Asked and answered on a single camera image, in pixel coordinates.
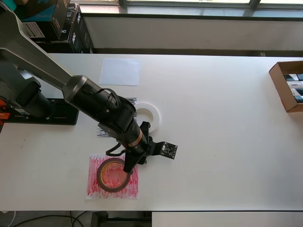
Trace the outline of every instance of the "gray floor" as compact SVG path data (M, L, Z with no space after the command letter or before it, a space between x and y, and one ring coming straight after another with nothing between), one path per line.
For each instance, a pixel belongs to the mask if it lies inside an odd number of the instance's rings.
M72 211L71 212L74 217L78 216L82 213L82 211ZM0 227L7 227L13 218L14 212L11 211L9 213L2 213L0 211ZM16 218L12 226L39 216L44 215L70 215L69 211L17 211ZM84 227L90 227L91 222L91 212L87 212L83 214L79 220L82 222ZM71 227L71 219L70 218L60 218L60 217L49 217L42 218L38 220L33 220L28 223L24 223L20 225L20 227Z

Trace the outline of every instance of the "wall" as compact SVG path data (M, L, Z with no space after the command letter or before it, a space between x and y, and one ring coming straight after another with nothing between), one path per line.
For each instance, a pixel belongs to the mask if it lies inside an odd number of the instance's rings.
M303 50L303 22L86 17L96 48Z

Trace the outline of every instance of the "windowsill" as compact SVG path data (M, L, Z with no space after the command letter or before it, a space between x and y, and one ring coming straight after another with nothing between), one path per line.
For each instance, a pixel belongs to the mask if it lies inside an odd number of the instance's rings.
M193 18L223 20L303 21L303 9L221 9L81 4L85 17Z

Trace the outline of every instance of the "red ink marks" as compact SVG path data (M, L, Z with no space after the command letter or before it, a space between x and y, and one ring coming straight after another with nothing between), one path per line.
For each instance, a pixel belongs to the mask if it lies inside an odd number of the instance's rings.
M97 170L102 162L109 159L111 157L105 156L105 155L92 155L89 160L89 178L87 182L87 199L94 199L94 198L138 198L138 183L139 183L139 177L138 177L138 167L136 166L133 169L133 174L130 177L128 185L119 192L106 192L103 189L101 189L97 183ZM122 179L124 179L124 172L123 167L118 164L114 166L108 166L108 172L104 172L102 174L104 182L106 181L108 186L119 186ZM111 183L109 182L109 173L113 170L118 170L120 174L113 180L111 178Z
M126 172L123 171L123 165L114 162L105 166L101 173L102 182L109 188L117 188L126 180Z

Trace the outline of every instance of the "black cable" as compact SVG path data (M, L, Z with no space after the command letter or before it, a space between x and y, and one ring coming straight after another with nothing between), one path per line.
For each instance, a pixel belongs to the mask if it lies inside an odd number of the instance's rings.
M118 142L117 145L115 145L113 148L111 148L111 149L109 149L108 151L105 152L106 155L111 156L110 153L117 150L121 146L121 142L120 141L117 141L117 142Z
M70 211L70 216L71 216L71 211ZM72 217L72 216L71 216ZM71 218L71 225L72 225L72 218Z
M113 97L115 98L115 100L116 100L116 102L117 102L117 105L116 105L116 106L111 106L111 107L112 107L112 108L115 107L114 109L120 108L120 106L121 106L121 100L120 100L119 96L118 96L112 89L110 89L110 88L101 88L99 91L97 91L97 92L91 92L90 94L96 95L96 94L98 94L98 93L100 93L100 92L102 92L102 91L104 91L104 90L110 91L111 95L113 95Z
M85 214L86 212L87 212L87 211L85 211L85 212L79 214L79 215L76 217L76 219L74 220L74 222L71 224L71 227L74 227L75 221L78 220L78 218L80 218L80 216L83 215L83 214Z
M22 221L22 222L20 222L20 223L14 225L14 226L12 226L12 227L17 227L17 226L22 225L22 224L24 224L24 223L26 223L26 222L33 221L33 220L37 220L37 219L41 219L41 218L46 218L46 217L73 218L73 219L75 219L74 222L73 222L73 224L75 223L75 221L78 221L79 224L81 225L81 227L84 227L83 224L78 220L78 218L75 218L75 217L72 217L72 216L68 216L68 215L45 215L45 216L40 216L40 217L37 217L37 218L32 218L32 219L29 219L29 220L26 220L26 221Z
M122 151L121 151L120 153L118 153L118 154L111 154L113 151L117 150L117 149L121 146L121 142L120 142L120 141L117 141L117 142L118 142L117 145L115 145L113 148L111 148L111 149L109 149L108 151L105 152L105 154L106 154L107 156L118 157L118 156L120 156L120 155L122 155L122 154L124 154L124 153L126 152L126 150L124 149L124 150L122 150Z

